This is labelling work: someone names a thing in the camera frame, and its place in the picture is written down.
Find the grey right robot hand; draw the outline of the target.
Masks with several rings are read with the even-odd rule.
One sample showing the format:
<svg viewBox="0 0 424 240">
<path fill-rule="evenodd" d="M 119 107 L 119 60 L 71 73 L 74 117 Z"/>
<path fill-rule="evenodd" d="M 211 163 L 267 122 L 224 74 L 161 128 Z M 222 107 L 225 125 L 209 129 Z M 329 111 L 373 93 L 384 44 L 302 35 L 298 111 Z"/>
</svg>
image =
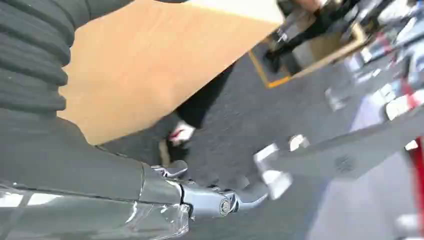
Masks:
<svg viewBox="0 0 424 240">
<path fill-rule="evenodd" d="M 180 179 L 183 161 L 150 166 L 89 145 L 55 115 L 0 113 L 3 240 L 167 240 L 195 217 L 260 205 L 263 184 L 241 189 Z"/>
</svg>

